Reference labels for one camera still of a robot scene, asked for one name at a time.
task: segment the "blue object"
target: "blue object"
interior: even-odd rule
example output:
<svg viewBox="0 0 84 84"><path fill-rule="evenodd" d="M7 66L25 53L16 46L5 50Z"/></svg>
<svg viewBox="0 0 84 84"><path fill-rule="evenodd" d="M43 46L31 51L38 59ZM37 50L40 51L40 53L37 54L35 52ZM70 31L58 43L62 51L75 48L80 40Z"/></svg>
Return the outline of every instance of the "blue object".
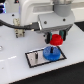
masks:
<svg viewBox="0 0 84 84"><path fill-rule="evenodd" d="M56 61L60 58L61 52L56 47L48 46L43 50L43 56L49 61Z"/></svg>

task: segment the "white surface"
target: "white surface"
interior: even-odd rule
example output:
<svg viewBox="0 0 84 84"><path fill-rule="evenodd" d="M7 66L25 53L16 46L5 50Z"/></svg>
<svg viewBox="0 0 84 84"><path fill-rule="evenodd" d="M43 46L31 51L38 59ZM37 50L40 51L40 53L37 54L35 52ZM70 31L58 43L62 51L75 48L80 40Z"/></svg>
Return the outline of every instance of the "white surface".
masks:
<svg viewBox="0 0 84 84"><path fill-rule="evenodd" d="M0 15L0 19L13 23L12 14ZM69 31L67 40L61 46L67 59L30 69L25 53L48 45L42 34L26 31L25 37L16 38L13 29L0 28L0 84L7 84L61 67L84 61L84 32L76 25Z"/></svg>
<svg viewBox="0 0 84 84"><path fill-rule="evenodd" d="M14 3L15 0L6 0L5 7L7 13L17 13L19 12L19 3Z"/></svg>

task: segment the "wire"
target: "wire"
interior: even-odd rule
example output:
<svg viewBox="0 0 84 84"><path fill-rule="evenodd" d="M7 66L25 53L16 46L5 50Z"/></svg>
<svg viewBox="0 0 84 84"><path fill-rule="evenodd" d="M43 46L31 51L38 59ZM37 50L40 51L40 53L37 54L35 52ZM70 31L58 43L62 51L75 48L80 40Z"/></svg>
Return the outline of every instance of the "wire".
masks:
<svg viewBox="0 0 84 84"><path fill-rule="evenodd" d="M31 29L30 29L30 25L26 25L26 26L15 26L15 25L8 24L8 23L6 23L6 22L4 22L4 21L2 21L2 20L0 20L0 23L1 23L2 25L5 25L5 26L10 27L10 28L13 28L13 29L31 30Z"/></svg>

